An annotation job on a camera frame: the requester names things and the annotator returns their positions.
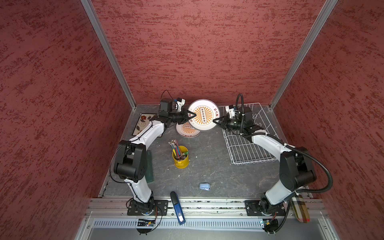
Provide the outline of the white round plate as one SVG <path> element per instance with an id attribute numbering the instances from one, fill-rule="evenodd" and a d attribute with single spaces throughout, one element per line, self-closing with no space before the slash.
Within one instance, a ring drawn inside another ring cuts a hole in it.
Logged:
<path id="1" fill-rule="evenodd" d="M 216 124 L 215 119 L 221 117 L 219 107 L 212 101 L 207 99 L 196 100 L 190 104 L 188 110 L 196 116 L 189 120 L 189 124 L 198 131 L 209 131 Z"/>
<path id="2" fill-rule="evenodd" d="M 195 138 L 201 133 L 201 131 L 193 128 L 189 123 L 176 125 L 176 131 L 184 138 Z"/>

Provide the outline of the square floral plate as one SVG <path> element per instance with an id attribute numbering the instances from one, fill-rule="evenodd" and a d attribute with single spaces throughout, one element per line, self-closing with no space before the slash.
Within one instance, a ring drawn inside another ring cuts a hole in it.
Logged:
<path id="1" fill-rule="evenodd" d="M 151 125 L 153 121 L 160 121 L 156 114 L 140 113 L 139 119 L 134 127 L 132 136 L 136 137 L 146 129 L 148 125 Z"/>

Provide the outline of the square plate white back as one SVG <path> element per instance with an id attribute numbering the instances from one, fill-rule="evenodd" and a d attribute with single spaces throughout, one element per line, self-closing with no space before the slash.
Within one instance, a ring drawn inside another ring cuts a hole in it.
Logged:
<path id="1" fill-rule="evenodd" d="M 147 125 L 146 116 L 143 115 L 143 113 L 140 113 L 138 121 L 134 127 L 133 132 L 132 132 L 132 135 L 137 136 L 138 134 L 140 134 L 143 131 L 143 129 L 146 127 L 146 125 Z"/>

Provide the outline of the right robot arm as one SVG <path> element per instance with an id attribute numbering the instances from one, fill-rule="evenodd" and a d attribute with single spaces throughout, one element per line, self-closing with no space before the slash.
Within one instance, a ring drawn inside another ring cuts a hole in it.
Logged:
<path id="1" fill-rule="evenodd" d="M 275 213 L 282 202 L 317 179 L 312 160 L 304 155 L 308 153 L 307 149 L 300 147 L 298 150 L 301 152 L 297 153 L 291 150 L 292 146 L 256 125 L 249 107 L 236 110 L 234 106 L 227 106 L 226 112 L 225 116 L 214 119 L 213 123 L 223 130 L 241 135 L 280 162 L 278 182 L 262 195 L 259 202 L 259 211 L 264 215 Z"/>

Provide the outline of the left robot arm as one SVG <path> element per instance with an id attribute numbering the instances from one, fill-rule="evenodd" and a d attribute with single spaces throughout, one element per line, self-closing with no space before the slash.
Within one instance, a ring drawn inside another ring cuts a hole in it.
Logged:
<path id="1" fill-rule="evenodd" d="M 153 191 L 146 180 L 147 148 L 171 124 L 182 125 L 196 116 L 184 107 L 185 102 L 181 98 L 161 100 L 158 114 L 150 120 L 148 126 L 136 137 L 119 142 L 113 172 L 129 186 L 133 193 L 131 202 L 142 215 L 150 215 L 156 209 Z"/>

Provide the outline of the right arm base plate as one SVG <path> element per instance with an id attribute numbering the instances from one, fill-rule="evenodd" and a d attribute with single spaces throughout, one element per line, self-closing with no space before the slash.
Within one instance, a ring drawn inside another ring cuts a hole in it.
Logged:
<path id="1" fill-rule="evenodd" d="M 268 210 L 262 210 L 260 200 L 245 200 L 245 210 L 248 217 L 282 217 L 286 214 L 286 208 L 283 203 L 272 206 Z"/>

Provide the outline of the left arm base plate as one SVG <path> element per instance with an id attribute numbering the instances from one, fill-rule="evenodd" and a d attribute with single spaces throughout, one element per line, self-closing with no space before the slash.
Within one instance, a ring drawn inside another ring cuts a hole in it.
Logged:
<path id="1" fill-rule="evenodd" d="M 128 216 L 166 216 L 168 212 L 168 200 L 150 199 L 148 203 L 132 200 L 128 205 Z"/>

